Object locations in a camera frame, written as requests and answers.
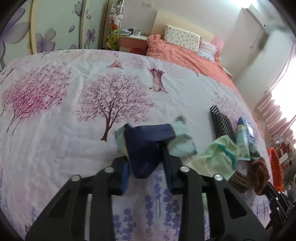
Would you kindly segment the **dark blue cloth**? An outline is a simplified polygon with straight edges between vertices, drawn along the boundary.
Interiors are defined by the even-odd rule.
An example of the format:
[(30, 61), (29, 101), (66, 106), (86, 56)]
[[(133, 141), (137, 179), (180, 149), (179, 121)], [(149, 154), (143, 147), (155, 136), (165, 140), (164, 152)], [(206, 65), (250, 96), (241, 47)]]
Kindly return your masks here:
[(123, 131), (126, 156), (137, 179), (147, 178), (163, 161), (163, 149), (176, 137), (170, 124), (125, 125)]

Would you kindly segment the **black mesh hair brush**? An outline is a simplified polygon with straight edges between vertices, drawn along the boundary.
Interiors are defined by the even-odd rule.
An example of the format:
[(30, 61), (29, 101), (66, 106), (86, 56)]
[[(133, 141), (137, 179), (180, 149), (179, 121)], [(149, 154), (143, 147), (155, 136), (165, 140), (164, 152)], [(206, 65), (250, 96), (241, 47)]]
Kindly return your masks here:
[(218, 106), (213, 105), (210, 107), (210, 116), (216, 138), (228, 136), (233, 142), (235, 142), (235, 133), (230, 120), (220, 112)]

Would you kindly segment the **blue floral hand cream tube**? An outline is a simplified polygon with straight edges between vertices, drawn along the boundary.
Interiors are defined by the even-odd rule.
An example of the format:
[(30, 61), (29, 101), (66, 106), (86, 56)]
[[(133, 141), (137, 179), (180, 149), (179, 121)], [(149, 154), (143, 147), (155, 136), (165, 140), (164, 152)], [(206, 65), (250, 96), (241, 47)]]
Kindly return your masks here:
[(242, 118), (239, 118), (237, 120), (235, 143), (239, 151), (238, 159), (243, 161), (250, 161), (251, 158), (248, 137), (246, 132), (246, 125), (244, 124)]

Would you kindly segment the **red plastic trash basket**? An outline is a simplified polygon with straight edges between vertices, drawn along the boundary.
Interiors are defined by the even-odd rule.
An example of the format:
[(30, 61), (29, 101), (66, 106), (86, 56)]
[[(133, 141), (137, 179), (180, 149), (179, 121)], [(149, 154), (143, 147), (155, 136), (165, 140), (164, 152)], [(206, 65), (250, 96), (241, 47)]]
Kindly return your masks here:
[(272, 175), (273, 175), (273, 185), (274, 188), (283, 192), (283, 178), (282, 178), (282, 168), (280, 165), (280, 159), (278, 153), (274, 148), (268, 148), (268, 157), (271, 165)]

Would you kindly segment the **teal green sock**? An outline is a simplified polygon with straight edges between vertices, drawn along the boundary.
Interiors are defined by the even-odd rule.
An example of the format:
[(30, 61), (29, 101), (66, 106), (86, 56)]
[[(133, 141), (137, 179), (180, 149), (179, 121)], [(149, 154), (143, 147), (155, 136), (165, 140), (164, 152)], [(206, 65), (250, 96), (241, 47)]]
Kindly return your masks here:
[(173, 123), (155, 126), (136, 126), (142, 142), (166, 142), (169, 154), (176, 157), (187, 157), (197, 154), (193, 138), (186, 125), (184, 116), (177, 116)]

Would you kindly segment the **light green cloth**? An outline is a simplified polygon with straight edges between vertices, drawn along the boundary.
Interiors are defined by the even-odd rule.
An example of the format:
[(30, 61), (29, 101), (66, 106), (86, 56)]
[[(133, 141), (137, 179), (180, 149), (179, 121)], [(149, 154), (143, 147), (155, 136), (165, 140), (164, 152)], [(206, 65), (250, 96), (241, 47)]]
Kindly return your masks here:
[(203, 176), (220, 174), (228, 181), (236, 171), (238, 157), (235, 143), (224, 135), (217, 138), (203, 153), (197, 154), (186, 166)]

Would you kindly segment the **blue tissue pack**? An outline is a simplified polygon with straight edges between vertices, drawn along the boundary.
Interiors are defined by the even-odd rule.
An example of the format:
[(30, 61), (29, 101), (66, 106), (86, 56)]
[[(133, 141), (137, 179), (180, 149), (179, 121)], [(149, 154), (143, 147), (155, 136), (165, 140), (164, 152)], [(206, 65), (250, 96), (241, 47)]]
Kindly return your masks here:
[(251, 127), (251, 125), (249, 124), (249, 122), (246, 119), (241, 118), (241, 121), (242, 121), (242, 123), (245, 127), (245, 130), (246, 130), (246, 133), (247, 133), (250, 158), (253, 161), (258, 160), (261, 157), (261, 155), (256, 147), (256, 139), (254, 136), (253, 128)]

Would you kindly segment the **floral purple table cloth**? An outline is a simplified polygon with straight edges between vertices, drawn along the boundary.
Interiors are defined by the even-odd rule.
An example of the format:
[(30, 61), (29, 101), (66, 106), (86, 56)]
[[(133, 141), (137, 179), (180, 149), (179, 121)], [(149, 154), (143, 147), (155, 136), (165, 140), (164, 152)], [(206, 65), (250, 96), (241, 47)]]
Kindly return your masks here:
[(210, 107), (232, 125), (259, 126), (232, 83), (152, 57), (63, 50), (1, 64), (1, 210), (24, 238), (74, 174), (96, 174), (119, 156), (115, 131), (184, 120), (198, 153), (215, 140)]

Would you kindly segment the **pink window curtain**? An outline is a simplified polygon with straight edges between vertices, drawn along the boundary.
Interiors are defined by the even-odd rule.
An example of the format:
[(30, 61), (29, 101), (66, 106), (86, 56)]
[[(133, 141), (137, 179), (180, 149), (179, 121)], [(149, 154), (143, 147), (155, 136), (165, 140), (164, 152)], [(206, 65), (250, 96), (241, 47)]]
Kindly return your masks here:
[(271, 136), (295, 146), (295, 43), (282, 71), (256, 105)]

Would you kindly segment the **bed with coral duvet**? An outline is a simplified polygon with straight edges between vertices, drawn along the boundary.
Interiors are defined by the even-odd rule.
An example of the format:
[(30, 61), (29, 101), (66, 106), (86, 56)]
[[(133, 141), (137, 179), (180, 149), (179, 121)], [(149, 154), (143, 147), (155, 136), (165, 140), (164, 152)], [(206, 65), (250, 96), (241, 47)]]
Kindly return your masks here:
[(196, 73), (208, 76), (234, 91), (238, 91), (219, 62), (212, 62), (191, 50), (168, 44), (161, 39), (160, 34), (148, 36), (147, 56), (188, 68)]

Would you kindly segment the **pink left nightstand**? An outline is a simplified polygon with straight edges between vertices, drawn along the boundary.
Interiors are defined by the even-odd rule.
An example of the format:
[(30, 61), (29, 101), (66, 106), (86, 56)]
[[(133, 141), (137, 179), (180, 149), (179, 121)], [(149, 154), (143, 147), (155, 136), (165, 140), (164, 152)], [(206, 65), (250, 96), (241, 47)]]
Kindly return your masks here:
[(146, 55), (147, 53), (147, 37), (146, 36), (124, 36), (120, 37), (119, 51)]

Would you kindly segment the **white floral pillow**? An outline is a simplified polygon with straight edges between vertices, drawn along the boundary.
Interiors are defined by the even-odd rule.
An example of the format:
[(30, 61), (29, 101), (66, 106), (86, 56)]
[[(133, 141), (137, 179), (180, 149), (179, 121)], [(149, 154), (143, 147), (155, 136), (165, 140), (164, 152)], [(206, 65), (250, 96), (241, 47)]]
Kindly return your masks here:
[(164, 32), (164, 41), (167, 44), (176, 45), (195, 53), (198, 53), (201, 37), (195, 33), (166, 25)]

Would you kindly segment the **beige wooden headboard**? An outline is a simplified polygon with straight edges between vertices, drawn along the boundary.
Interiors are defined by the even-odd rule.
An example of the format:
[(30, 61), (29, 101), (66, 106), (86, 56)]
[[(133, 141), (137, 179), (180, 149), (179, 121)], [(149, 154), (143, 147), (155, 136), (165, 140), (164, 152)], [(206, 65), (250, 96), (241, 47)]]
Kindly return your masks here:
[(219, 51), (223, 50), (223, 40), (219, 39), (214, 34), (201, 28), (200, 26), (195, 25), (194, 23), (191, 23), (190, 21), (182, 19), (181, 17), (167, 11), (159, 10), (157, 12), (150, 35), (161, 34), (163, 37), (166, 25), (181, 28), (183, 30), (200, 35), (207, 42), (217, 46)]

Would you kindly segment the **plush toy stack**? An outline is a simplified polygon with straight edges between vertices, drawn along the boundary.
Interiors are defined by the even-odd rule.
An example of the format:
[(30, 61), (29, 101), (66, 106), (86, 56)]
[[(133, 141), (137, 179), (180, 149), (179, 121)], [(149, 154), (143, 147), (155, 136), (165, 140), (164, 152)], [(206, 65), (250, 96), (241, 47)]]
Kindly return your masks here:
[(108, 8), (106, 25), (106, 43), (108, 50), (118, 51), (120, 40), (120, 29), (123, 20), (124, 2), (121, 0), (111, 1)]

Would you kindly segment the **white air conditioner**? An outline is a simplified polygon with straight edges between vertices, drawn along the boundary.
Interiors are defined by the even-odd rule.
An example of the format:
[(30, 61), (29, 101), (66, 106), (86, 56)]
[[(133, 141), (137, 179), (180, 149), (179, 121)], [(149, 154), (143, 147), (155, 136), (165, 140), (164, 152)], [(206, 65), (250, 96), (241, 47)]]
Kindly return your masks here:
[(241, 11), (243, 16), (242, 33), (246, 43), (250, 49), (257, 47), (262, 50), (269, 39), (269, 34), (266, 31), (269, 24), (268, 18), (252, 4), (242, 8)]

